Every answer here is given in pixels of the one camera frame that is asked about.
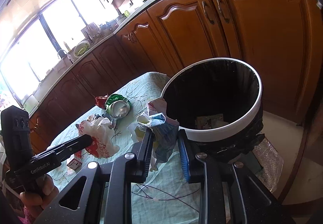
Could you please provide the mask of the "left hand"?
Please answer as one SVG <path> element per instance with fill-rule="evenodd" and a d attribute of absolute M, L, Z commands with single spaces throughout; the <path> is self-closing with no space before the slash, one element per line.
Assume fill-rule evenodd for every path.
<path fill-rule="evenodd" d="M 42 211 L 51 203 L 51 201 L 59 194 L 58 188 L 54 185 L 52 177 L 46 175 L 40 189 L 41 194 L 22 192 L 20 199 L 28 212 L 35 219 L 42 213 Z"/>

